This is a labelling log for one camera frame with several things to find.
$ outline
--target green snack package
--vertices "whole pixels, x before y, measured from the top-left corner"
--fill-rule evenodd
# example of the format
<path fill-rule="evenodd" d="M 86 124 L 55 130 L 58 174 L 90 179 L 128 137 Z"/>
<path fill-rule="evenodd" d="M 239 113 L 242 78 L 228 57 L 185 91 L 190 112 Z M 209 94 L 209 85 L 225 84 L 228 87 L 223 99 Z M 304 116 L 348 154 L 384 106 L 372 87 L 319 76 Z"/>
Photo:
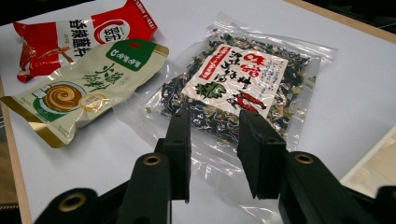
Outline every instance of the green snack package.
<path fill-rule="evenodd" d="M 64 147 L 79 128 L 131 97 L 160 70 L 168 53 L 167 47 L 141 39 L 100 45 L 28 91 L 0 100 L 51 147 Z"/>

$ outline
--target red snack package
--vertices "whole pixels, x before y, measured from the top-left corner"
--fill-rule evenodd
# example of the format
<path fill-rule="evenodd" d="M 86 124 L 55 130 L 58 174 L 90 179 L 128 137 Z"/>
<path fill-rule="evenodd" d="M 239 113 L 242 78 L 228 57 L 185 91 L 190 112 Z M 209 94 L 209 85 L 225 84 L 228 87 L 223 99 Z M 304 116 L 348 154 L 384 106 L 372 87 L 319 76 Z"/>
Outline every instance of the red snack package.
<path fill-rule="evenodd" d="M 27 82 L 47 76 L 73 63 L 97 45 L 140 38 L 150 40 L 157 25 L 139 0 L 127 0 L 123 7 L 88 19 L 36 24 L 13 22 L 23 38 L 17 78 Z"/>

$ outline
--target table surface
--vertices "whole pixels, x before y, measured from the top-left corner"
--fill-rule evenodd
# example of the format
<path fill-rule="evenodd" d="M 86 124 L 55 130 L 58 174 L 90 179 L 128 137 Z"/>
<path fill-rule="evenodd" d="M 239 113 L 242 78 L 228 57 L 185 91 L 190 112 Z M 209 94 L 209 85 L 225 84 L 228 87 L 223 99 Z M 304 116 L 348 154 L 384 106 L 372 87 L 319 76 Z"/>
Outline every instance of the table surface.
<path fill-rule="evenodd" d="M 124 3 L 96 0 L 24 22 L 65 21 Z M 339 179 L 396 125 L 396 36 L 391 33 L 294 0 L 145 0 L 143 4 L 159 27 L 153 41 L 170 49 L 169 60 L 204 40 L 205 28 L 219 12 L 266 34 L 338 49 L 335 61 L 319 73 L 297 149 L 318 156 Z M 42 80 L 16 79 L 21 39 L 12 25 L 0 27 L 0 43 L 0 94 L 14 95 Z M 53 149 L 22 117 L 5 106 L 3 111 L 23 223 L 32 223 L 66 190 L 91 188 L 101 195 L 115 188 L 130 178 L 134 161 L 153 150 L 114 113 L 81 129 L 69 146 Z M 274 204 L 269 202 L 262 211 L 276 214 Z M 191 202 L 173 202 L 173 208 L 173 223 L 261 223 L 196 175 L 191 176 Z M 265 221 L 281 223 L 276 216 L 270 219 Z"/>

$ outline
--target sauce packet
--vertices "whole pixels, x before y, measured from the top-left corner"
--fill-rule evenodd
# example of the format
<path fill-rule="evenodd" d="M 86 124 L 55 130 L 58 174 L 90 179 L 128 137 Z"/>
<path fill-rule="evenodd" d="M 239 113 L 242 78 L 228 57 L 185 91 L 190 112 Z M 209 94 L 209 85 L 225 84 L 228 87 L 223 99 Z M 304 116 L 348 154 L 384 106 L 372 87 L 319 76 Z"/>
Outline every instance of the sauce packet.
<path fill-rule="evenodd" d="M 64 147 L 79 128 L 131 97 L 168 54 L 167 47 L 142 39 L 99 45 L 33 88 L 0 100 L 51 147 Z"/>
<path fill-rule="evenodd" d="M 13 25 L 23 39 L 17 75 L 23 83 L 77 61 L 97 45 L 131 38 L 150 40 L 157 30 L 139 0 L 127 0 L 123 7 L 89 18 L 36 24 L 14 21 Z"/>

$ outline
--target resealable bag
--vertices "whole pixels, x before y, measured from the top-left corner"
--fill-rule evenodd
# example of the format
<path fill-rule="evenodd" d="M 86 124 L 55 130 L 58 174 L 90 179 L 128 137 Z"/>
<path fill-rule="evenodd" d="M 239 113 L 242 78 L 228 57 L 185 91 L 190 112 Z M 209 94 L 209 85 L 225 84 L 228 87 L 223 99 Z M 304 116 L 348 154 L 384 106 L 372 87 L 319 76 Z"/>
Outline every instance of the resealable bag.
<path fill-rule="evenodd" d="M 129 97 L 163 66 L 167 47 L 142 39 L 98 45 L 33 88 L 0 100 L 23 116 L 51 147 Z"/>
<path fill-rule="evenodd" d="M 316 78 L 336 51 L 266 35 L 220 13 L 207 27 L 203 42 L 192 44 L 163 67 L 160 73 L 166 79 L 145 85 L 114 111 L 155 147 L 170 117 L 189 110 L 191 171 L 212 184 L 222 198 L 225 195 L 226 202 L 260 223 L 273 223 L 280 219 L 277 204 L 252 199 L 236 155 L 239 111 L 251 110 L 266 118 L 287 149 L 295 150 Z"/>
<path fill-rule="evenodd" d="M 23 45 L 17 79 L 27 82 L 73 63 L 97 45 L 139 38 L 150 40 L 157 25 L 143 4 L 127 0 L 123 7 L 96 15 L 25 24 L 13 22 Z"/>

